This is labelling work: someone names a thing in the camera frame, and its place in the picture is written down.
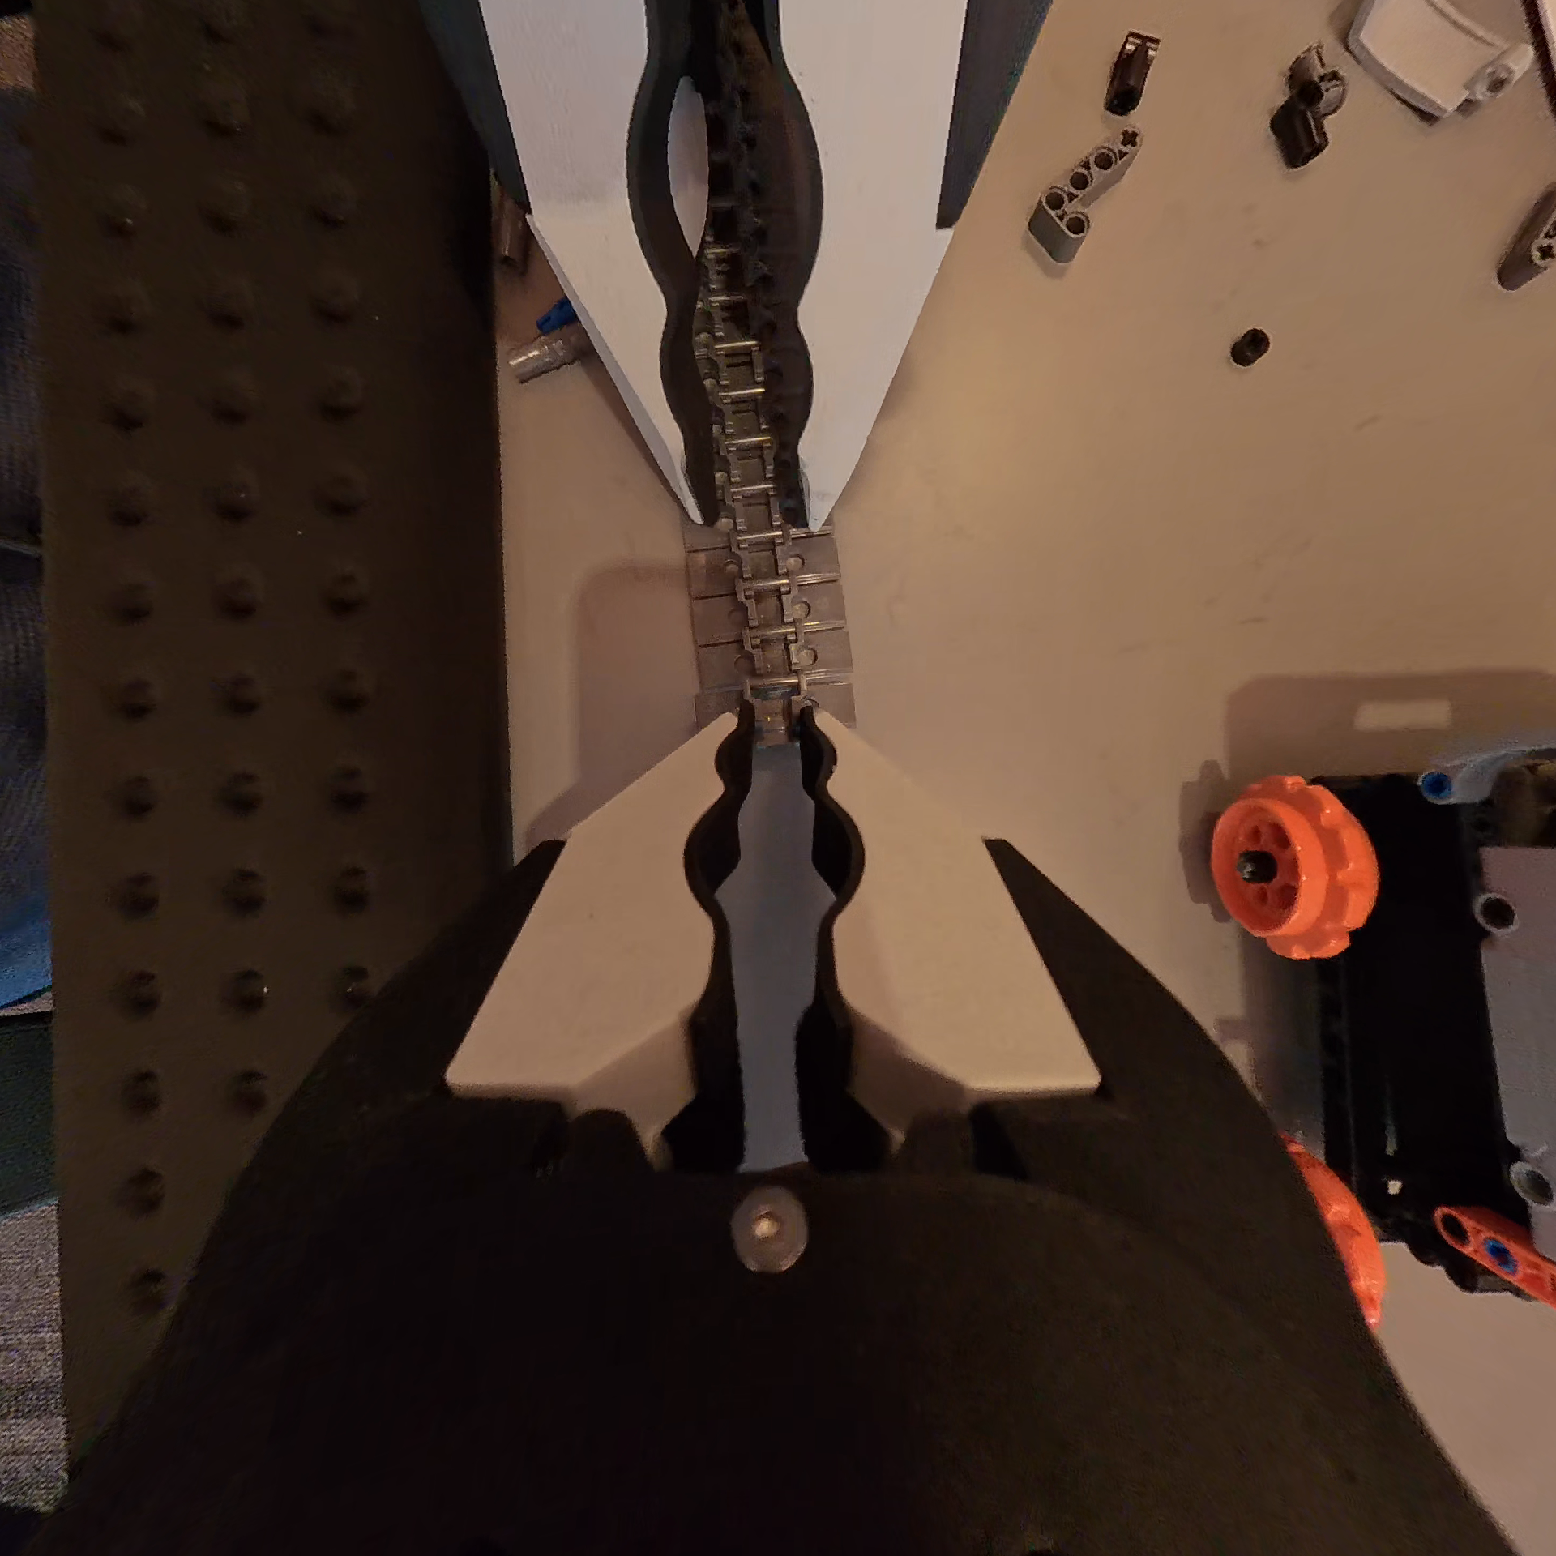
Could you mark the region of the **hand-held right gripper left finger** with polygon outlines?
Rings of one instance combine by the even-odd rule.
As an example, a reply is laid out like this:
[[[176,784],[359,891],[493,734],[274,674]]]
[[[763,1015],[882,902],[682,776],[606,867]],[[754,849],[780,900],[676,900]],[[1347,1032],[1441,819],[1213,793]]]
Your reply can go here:
[[[746,715],[720,713],[578,823],[444,1071],[457,1097],[619,1113],[696,1173],[746,1156],[732,937]]]

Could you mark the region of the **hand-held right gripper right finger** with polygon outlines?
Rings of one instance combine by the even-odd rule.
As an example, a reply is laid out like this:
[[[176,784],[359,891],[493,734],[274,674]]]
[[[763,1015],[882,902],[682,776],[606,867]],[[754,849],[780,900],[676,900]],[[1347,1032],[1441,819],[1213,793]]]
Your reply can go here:
[[[830,893],[795,1036],[804,1150],[876,1171],[930,1119],[1102,1082],[985,841],[854,730],[796,726]]]

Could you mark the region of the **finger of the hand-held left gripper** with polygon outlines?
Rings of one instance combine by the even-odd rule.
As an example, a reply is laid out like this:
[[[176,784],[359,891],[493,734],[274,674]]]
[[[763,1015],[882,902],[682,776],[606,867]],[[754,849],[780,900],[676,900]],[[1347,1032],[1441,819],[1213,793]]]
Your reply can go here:
[[[674,206],[670,124],[696,4],[480,4],[531,232],[661,474],[707,522],[696,245]]]
[[[863,456],[946,254],[939,226],[965,2],[770,4],[820,184],[796,324],[809,356],[798,441],[807,526]]]

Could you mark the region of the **black pin joiner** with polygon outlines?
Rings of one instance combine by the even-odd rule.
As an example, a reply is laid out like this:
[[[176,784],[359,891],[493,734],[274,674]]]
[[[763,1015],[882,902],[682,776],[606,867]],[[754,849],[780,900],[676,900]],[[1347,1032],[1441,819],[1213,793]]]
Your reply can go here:
[[[1154,33],[1132,30],[1124,35],[1102,100],[1108,115],[1126,119],[1137,111],[1159,45]]]

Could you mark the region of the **dark grey long bent liftarm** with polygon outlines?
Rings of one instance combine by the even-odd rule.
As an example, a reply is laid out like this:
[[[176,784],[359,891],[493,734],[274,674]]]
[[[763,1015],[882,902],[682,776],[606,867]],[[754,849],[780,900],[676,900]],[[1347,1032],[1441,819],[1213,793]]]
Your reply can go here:
[[[1113,189],[1137,161],[1141,130],[1128,122],[1093,146],[1033,206],[1026,232],[1058,267],[1074,261],[1091,224],[1093,206]]]

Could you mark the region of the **black axle pin connector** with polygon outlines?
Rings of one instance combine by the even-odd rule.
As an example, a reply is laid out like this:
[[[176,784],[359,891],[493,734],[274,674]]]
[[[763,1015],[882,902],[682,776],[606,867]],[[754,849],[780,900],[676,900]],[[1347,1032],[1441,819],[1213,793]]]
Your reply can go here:
[[[1287,96],[1271,115],[1271,137],[1285,169],[1304,169],[1330,148],[1328,124],[1347,98],[1348,80],[1330,65],[1322,45],[1293,59]]]

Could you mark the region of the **light grey curved panel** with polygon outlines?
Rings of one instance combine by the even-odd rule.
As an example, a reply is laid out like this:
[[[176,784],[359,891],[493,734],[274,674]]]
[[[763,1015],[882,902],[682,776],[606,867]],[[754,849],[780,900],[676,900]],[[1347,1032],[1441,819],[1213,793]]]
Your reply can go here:
[[[1395,98],[1432,121],[1498,102],[1534,65],[1528,43],[1502,39],[1448,2],[1363,2],[1348,50]]]

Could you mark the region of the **toy vehicle with orange wheels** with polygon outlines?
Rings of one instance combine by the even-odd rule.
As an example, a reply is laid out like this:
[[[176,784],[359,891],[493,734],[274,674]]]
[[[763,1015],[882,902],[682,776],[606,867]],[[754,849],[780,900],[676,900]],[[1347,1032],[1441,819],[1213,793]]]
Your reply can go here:
[[[1365,1321],[1385,1243],[1550,1310],[1552,736],[1263,776],[1217,817],[1209,871],[1241,930],[1315,971],[1322,1143],[1287,1150]]]

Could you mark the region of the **dark studded panel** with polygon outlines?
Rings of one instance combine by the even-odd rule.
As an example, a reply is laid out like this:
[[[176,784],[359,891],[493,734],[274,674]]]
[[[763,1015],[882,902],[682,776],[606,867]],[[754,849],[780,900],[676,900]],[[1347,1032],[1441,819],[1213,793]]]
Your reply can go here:
[[[39,4],[68,1452],[500,873],[489,169],[417,4]]]

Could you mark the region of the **dark grey short bent liftarm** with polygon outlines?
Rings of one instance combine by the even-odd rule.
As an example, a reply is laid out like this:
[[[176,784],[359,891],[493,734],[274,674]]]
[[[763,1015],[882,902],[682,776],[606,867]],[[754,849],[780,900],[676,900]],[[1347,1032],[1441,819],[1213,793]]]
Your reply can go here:
[[[1517,291],[1554,267],[1554,208],[1556,187],[1550,184],[1532,204],[1513,239],[1497,265],[1497,284],[1502,291]]]

